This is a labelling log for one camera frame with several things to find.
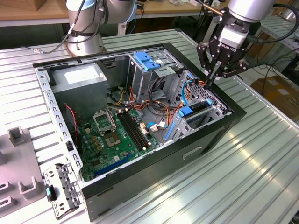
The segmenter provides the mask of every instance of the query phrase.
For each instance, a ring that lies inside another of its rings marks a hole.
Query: white label
[[[289,92],[285,89],[278,90],[282,95],[289,95]]]
[[[219,6],[220,2],[218,0],[214,0],[212,6]]]
[[[93,67],[84,68],[76,71],[69,71],[66,72],[64,76],[69,84],[78,83],[99,77],[97,71]]]
[[[158,126],[160,126],[160,127],[165,127],[165,122],[161,121],[161,122],[158,124]]]
[[[160,59],[159,59],[159,60],[156,60],[155,63],[156,63],[156,64],[160,64],[160,63],[162,63],[162,60],[160,60]]]

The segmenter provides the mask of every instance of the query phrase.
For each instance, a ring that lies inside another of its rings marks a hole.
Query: motherboard
[[[106,110],[81,124],[78,129],[84,180],[90,181],[158,148],[158,141],[142,127],[144,123],[134,109],[120,114]]]

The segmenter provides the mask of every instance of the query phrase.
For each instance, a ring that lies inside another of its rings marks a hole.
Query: workbench
[[[108,51],[170,42],[200,67],[197,44],[176,30],[103,41]],[[0,134],[15,126],[29,128],[41,172],[65,158],[32,63],[68,57],[64,47],[49,55],[26,49],[0,51]],[[292,219],[299,209],[299,127],[239,78],[221,79],[217,84],[247,112],[242,121],[213,150],[93,223],[264,224]],[[88,220],[81,204],[57,221],[44,198],[3,217],[0,223],[83,224]]]

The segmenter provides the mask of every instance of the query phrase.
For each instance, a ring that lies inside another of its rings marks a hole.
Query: green motherboard
[[[140,132],[139,134],[143,135],[140,128],[142,121],[137,111],[131,110],[128,114],[135,122],[135,126]],[[113,131],[100,133],[97,127],[99,125],[101,129],[110,125],[107,116],[97,117],[97,123],[91,119],[78,127],[82,139],[80,157],[83,162],[83,168],[81,172],[86,182],[159,147],[158,141],[150,133],[144,136],[145,140],[149,142],[148,147],[142,150],[136,147],[117,114],[112,114],[111,117],[116,127]]]

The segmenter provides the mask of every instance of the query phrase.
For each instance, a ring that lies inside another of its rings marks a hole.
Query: gray plastic tray
[[[28,129],[0,136],[0,218],[45,196]]]

